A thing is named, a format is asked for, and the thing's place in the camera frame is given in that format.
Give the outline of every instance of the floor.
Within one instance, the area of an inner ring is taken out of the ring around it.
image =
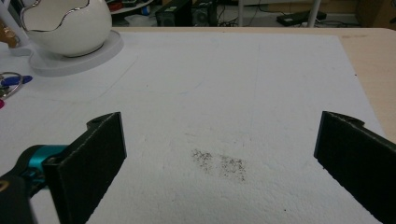
[[[218,15],[223,10],[224,6],[218,7]],[[265,12],[266,6],[249,6],[244,8],[244,26],[251,27],[284,27],[282,24],[276,21],[277,16],[283,14],[290,14],[289,12]],[[222,21],[237,21],[238,17],[238,6],[225,6],[223,15],[220,16],[219,23]],[[317,27],[356,27],[358,21],[354,14],[327,14],[327,18],[324,21],[317,22]]]
[[[114,21],[113,26],[156,26],[155,11],[161,6],[151,6],[150,15],[139,24],[129,21]],[[250,27],[285,27],[276,21],[277,16],[289,12],[266,12],[267,5],[246,6],[244,8],[244,26]],[[218,6],[219,26],[238,26],[238,6]],[[316,27],[359,27],[354,14],[327,14],[324,21],[317,21]]]

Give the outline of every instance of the blue object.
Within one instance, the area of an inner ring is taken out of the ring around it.
[[[39,148],[29,160],[29,167],[37,168],[40,172],[43,173],[43,167],[41,165],[41,162],[51,156],[61,153],[66,147],[67,146],[43,146]]]
[[[30,82],[33,78],[31,76],[23,76],[22,84]],[[1,80],[2,86],[16,86],[20,83],[19,77],[6,77]]]

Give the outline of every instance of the white egg-shaped vase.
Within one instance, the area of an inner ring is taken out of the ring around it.
[[[112,26],[105,0],[37,0],[22,10],[21,23],[40,48],[66,57],[101,48]]]

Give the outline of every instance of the white ceramic vase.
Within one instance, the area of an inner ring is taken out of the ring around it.
[[[40,48],[66,57],[101,48],[112,26],[105,0],[37,0],[22,10],[21,22]]]

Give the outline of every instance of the white saucer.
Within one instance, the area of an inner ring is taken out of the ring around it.
[[[111,31],[108,39],[98,50],[84,56],[67,58],[47,52],[34,46],[29,59],[32,69],[43,77],[59,77],[80,73],[105,63],[116,56],[123,48],[121,36]]]

